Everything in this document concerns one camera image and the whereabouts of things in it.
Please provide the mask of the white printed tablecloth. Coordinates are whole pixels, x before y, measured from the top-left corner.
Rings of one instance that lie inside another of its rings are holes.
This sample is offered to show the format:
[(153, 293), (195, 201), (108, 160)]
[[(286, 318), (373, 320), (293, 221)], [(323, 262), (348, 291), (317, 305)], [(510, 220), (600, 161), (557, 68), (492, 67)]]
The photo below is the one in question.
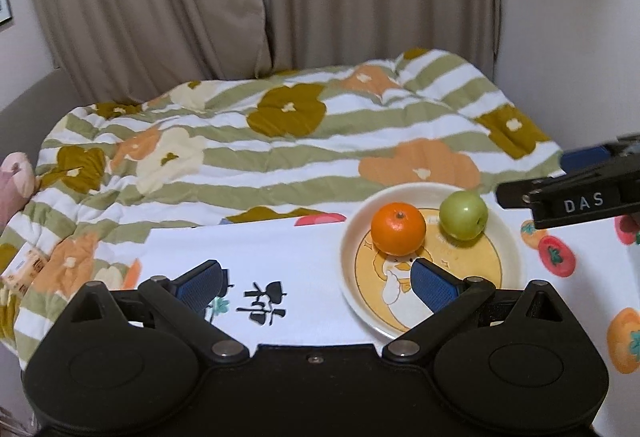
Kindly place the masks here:
[(374, 213), (408, 203), (422, 212), (420, 256), (458, 278), (479, 275), (504, 289), (550, 282), (600, 351), (610, 389), (594, 426), (603, 436), (639, 431), (639, 230), (622, 217), (537, 229), (525, 209), (486, 198), (488, 221), (469, 243), (447, 237), (438, 219), (450, 186), (411, 183), (378, 192), (345, 212), (216, 227), (155, 229), (139, 247), (125, 287), (175, 279), (213, 259), (230, 287), (205, 318), (247, 347), (260, 344), (382, 346), (424, 320), (410, 285), (410, 257), (378, 251)]

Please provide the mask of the large green apple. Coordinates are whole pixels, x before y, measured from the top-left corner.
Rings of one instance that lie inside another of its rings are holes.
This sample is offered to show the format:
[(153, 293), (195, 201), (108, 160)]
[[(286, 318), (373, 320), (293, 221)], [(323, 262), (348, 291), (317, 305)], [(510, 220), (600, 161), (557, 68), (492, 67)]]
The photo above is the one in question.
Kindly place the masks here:
[(439, 206), (439, 223), (447, 235), (458, 241), (472, 241), (481, 235), (488, 221), (488, 207), (472, 191), (449, 194)]

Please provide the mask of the pink plush toy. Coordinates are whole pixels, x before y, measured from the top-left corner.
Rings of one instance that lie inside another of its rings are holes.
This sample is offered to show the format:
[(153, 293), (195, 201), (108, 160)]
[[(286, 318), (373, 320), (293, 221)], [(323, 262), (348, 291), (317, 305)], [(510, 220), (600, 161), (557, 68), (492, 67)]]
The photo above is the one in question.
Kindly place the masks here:
[(38, 191), (39, 178), (28, 156), (13, 152), (6, 156), (0, 170), (0, 226), (4, 230), (11, 218)]

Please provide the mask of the floral striped quilt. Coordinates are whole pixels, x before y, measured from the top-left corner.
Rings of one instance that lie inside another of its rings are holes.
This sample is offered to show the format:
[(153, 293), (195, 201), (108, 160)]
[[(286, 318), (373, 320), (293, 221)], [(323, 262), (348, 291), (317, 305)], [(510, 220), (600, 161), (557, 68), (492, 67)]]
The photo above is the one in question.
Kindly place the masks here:
[(546, 177), (561, 150), (471, 62), (438, 49), (264, 79), (191, 80), (151, 101), (80, 106), (41, 143), (37, 190), (1, 260), (46, 258), (1, 290), (1, 342), (26, 365), (79, 287), (130, 287), (155, 229), (349, 212), (389, 186), (488, 193)]

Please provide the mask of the grey headboard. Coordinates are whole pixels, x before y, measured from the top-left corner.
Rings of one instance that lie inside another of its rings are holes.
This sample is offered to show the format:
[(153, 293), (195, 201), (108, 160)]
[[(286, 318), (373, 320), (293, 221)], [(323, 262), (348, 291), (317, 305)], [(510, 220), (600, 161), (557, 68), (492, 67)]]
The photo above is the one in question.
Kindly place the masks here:
[(36, 165), (47, 134), (65, 114), (84, 104), (62, 68), (40, 79), (1, 111), (1, 158), (23, 152)]

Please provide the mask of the orange mandarin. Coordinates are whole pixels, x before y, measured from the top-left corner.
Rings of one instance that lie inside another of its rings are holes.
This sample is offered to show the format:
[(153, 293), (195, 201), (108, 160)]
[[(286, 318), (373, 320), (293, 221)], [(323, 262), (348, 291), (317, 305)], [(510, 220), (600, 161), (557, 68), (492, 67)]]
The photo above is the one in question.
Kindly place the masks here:
[(382, 206), (370, 223), (371, 240), (382, 253), (406, 256), (422, 246), (426, 222), (419, 209), (395, 202)]

